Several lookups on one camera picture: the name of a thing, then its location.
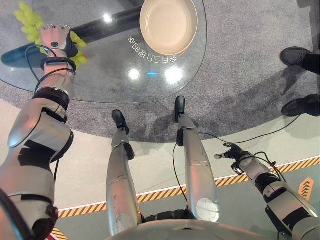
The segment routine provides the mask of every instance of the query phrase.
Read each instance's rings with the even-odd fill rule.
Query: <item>floor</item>
[[[75,140],[59,166],[55,204],[60,209],[105,201],[114,109],[124,113],[131,128],[129,138],[136,158],[129,164],[137,193],[144,193],[177,185],[172,165],[176,96],[185,96],[186,109],[200,132],[235,142],[284,127],[293,119],[281,116],[282,106],[320,91],[319,76],[300,67],[287,68],[279,60],[279,53],[287,47],[319,49],[318,0],[203,2],[207,48],[199,72],[186,87],[151,103],[71,102],[68,125]],[[7,26],[1,22],[0,30],[5,32]],[[0,36],[0,49],[2,40],[4,36]],[[1,72],[2,78],[10,77]],[[16,116],[31,97],[30,92],[0,81],[0,110],[5,113],[0,118],[0,164]],[[215,178],[233,175],[231,161],[213,158],[226,151],[222,143],[207,136],[203,139]],[[278,164],[319,156],[320,119],[302,115],[278,133],[240,146],[252,153],[265,151]],[[182,148],[176,149],[175,159],[183,184]]]
[[[284,173],[287,182],[296,191],[307,177],[314,180],[309,202],[318,212],[320,212],[320,179],[317,177],[319,171],[320,166],[316,165]],[[265,213],[266,203],[251,182],[218,187],[217,192],[220,199],[220,223],[249,230],[269,237],[271,240],[277,239],[277,230]],[[148,217],[165,211],[184,209],[185,206],[186,202],[183,196],[177,195],[142,202],[140,203],[140,210],[145,217]],[[103,210],[65,217],[58,220],[56,228],[72,240],[85,240],[89,238],[104,240],[110,236],[106,228],[107,218],[108,216]]]

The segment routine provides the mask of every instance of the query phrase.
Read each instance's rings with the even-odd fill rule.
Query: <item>tan bowl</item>
[[[192,0],[146,0],[140,13],[144,40],[159,54],[178,55],[195,38],[197,10]]]

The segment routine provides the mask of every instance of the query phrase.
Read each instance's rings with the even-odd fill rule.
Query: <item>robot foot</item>
[[[177,96],[174,104],[174,121],[179,122],[179,116],[185,114],[186,99],[184,96]]]
[[[130,133],[130,130],[127,126],[127,123],[126,123],[126,119],[124,117],[124,115],[122,114],[121,111],[119,110],[113,110],[112,111],[112,118],[113,118],[113,121],[115,122],[116,124],[116,127],[118,129],[125,129],[125,134],[128,135]]]

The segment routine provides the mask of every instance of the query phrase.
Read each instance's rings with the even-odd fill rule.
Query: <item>wire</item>
[[[176,146],[177,146],[177,144],[174,145],[173,152],[172,152],[174,174],[175,174],[176,180],[177,180],[177,182],[179,184],[180,190],[181,190],[181,192],[182,192],[182,194],[183,194],[183,196],[185,198],[186,204],[188,204],[187,197],[186,197],[184,191],[182,190],[182,186],[180,184],[180,181],[179,181],[179,178],[178,178],[178,175],[177,175],[177,171],[176,171],[176,166],[175,166],[175,150],[176,150]]]
[[[74,75],[76,75],[76,72],[75,72],[74,70],[70,69],[70,68],[60,68],[60,69],[53,70],[53,71],[47,73],[46,75],[44,75],[43,78],[41,78],[41,79],[39,80],[38,84],[37,84],[36,87],[35,87],[34,92],[37,91],[39,85],[40,85],[47,77],[49,77],[51,74],[54,74],[54,73],[56,73],[56,72],[63,71],[63,70],[70,71],[70,72],[72,72]]]
[[[285,177],[283,176],[283,174],[279,171],[279,169],[276,167],[276,162],[275,162],[275,161],[274,161],[274,162],[271,162],[271,161],[269,160],[269,158],[268,158],[268,155],[267,155],[264,151],[259,151],[259,152],[257,152],[256,154],[254,154],[254,156],[257,158],[256,155],[258,155],[258,154],[264,154],[264,156],[265,156],[268,164],[274,169],[274,171],[275,171],[276,174],[278,175],[279,179],[282,178],[283,181],[286,183],[287,180],[285,179]]]
[[[29,46],[29,47],[25,50],[25,53],[24,53],[24,54],[25,54],[26,61],[28,62],[30,71],[31,71],[31,73],[33,74],[33,76],[35,77],[35,79],[37,79],[37,81],[39,82],[40,80],[39,80],[38,76],[36,75],[34,69],[32,68],[31,63],[30,63],[30,60],[29,60],[29,56],[28,56],[28,51],[29,51],[30,49],[32,49],[32,48],[35,48],[35,47],[41,47],[41,48],[44,48],[44,49],[50,51],[50,52],[54,55],[54,57],[57,57],[57,55],[56,55],[56,53],[55,53],[52,49],[48,48],[47,46],[38,45],[38,44],[37,44],[37,45]]]
[[[289,127],[291,124],[293,124],[299,117],[301,116],[301,114],[300,115],[298,115],[293,121],[291,121],[288,125],[286,125],[286,126],[284,126],[284,127],[282,127],[282,128],[280,128],[280,129],[278,129],[278,130],[276,130],[276,131],[273,131],[273,132],[269,132],[269,133],[266,133],[266,134],[263,134],[263,135],[260,135],[260,136],[256,136],[256,137],[254,137],[254,138],[251,138],[251,139],[249,139],[249,140],[245,140],[245,141],[238,141],[238,142],[232,142],[233,144],[242,144],[242,143],[246,143],[246,142],[249,142],[249,141],[252,141],[252,140],[254,140],[254,139],[258,139],[258,138],[261,138],[261,137],[264,137],[264,136],[267,136],[267,135],[270,135],[270,134],[275,134],[275,133],[277,133],[277,132],[279,132],[279,131],[281,131],[281,130],[283,130],[283,129],[285,129],[285,128],[287,128],[287,127]],[[225,140],[222,140],[221,138],[219,138],[219,137],[217,137],[217,136],[215,136],[215,135],[213,135],[213,134],[210,134],[210,133],[206,133],[206,132],[197,132],[197,134],[205,134],[205,135],[209,135],[209,136],[212,136],[212,137],[214,137],[214,138],[216,138],[216,139],[219,139],[220,141],[222,141],[222,142],[224,142],[224,143],[231,143],[230,141],[225,141]]]
[[[294,120],[292,120],[289,124],[287,124],[286,126],[280,128],[280,129],[278,129],[278,130],[276,130],[276,131],[269,132],[269,133],[266,133],[266,134],[262,134],[262,135],[260,135],[260,136],[253,137],[253,138],[251,138],[251,139],[249,139],[249,140],[239,141],[239,142],[233,142],[233,144],[242,144],[242,143],[246,143],[246,142],[249,142],[249,141],[252,141],[252,140],[254,140],[254,139],[258,139],[258,138],[261,138],[261,137],[264,137],[264,136],[267,136],[267,135],[270,135],[270,134],[275,134],[275,133],[277,133],[277,132],[279,132],[279,131],[281,131],[281,130],[287,128],[287,127],[289,127],[289,126],[290,126],[291,124],[293,124],[300,116],[301,116],[301,114],[298,115],[298,116],[297,116]],[[209,136],[212,136],[212,137],[220,140],[221,142],[224,142],[224,143],[227,143],[227,144],[228,144],[228,143],[231,143],[230,141],[222,140],[221,138],[219,138],[219,137],[217,137],[217,136],[215,136],[215,135],[213,135],[213,134],[207,133],[207,132],[197,132],[197,134],[209,135]],[[175,146],[174,146],[174,148],[173,148],[173,153],[172,153],[174,173],[175,173],[176,180],[177,180],[177,182],[178,182],[178,184],[179,184],[179,186],[180,186],[180,189],[181,189],[181,191],[182,191],[182,193],[183,193],[183,195],[184,195],[184,198],[185,198],[186,202],[188,203],[188,200],[187,200],[187,198],[186,198],[186,195],[185,195],[184,191],[182,190],[182,187],[181,187],[181,185],[180,185],[180,182],[179,182],[179,179],[178,179],[178,175],[177,175],[177,172],[176,172],[176,167],[175,167],[175,149],[176,149],[176,146],[177,146],[177,144],[175,144]],[[263,159],[263,158],[261,158],[261,157],[257,157],[256,155],[258,155],[258,154],[264,154],[266,160]],[[254,156],[255,156],[257,159],[260,159],[260,160],[268,163],[268,164],[274,169],[274,171],[275,171],[275,173],[278,175],[279,179],[281,180],[281,178],[282,178],[285,183],[287,182],[286,179],[285,179],[285,177],[283,176],[283,174],[282,174],[282,173],[279,171],[279,169],[275,166],[276,162],[274,162],[274,163],[273,163],[273,162],[270,162],[267,154],[266,154],[264,151],[257,152],[256,154],[254,154]]]
[[[55,170],[54,170],[54,182],[57,180],[57,172],[59,167],[59,159],[56,161]]]
[[[14,234],[18,240],[33,240],[31,231],[21,216],[15,204],[10,200],[7,194],[0,188],[0,205],[8,217]]]

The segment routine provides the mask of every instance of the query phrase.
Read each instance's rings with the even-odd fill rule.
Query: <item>black and orange striped tape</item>
[[[281,173],[287,173],[298,169],[311,167],[320,163],[320,157],[314,157],[306,160],[296,161],[292,163],[286,163],[277,166]],[[217,187],[223,187],[231,184],[238,184],[248,181],[249,178],[246,174],[243,175],[232,175],[226,177],[220,177],[215,179]],[[187,192],[186,186],[182,187],[184,193]],[[169,187],[157,191],[142,193],[137,195],[138,203],[145,203],[158,199],[165,199],[173,196],[181,195],[182,192],[179,186]],[[93,203],[89,205],[79,206],[75,208],[67,208],[59,210],[59,218],[69,218],[79,215],[85,215],[90,213],[96,213],[107,210],[107,203],[105,201]]]
[[[57,228],[53,228],[51,234],[53,234],[58,240],[68,240],[68,238]]]

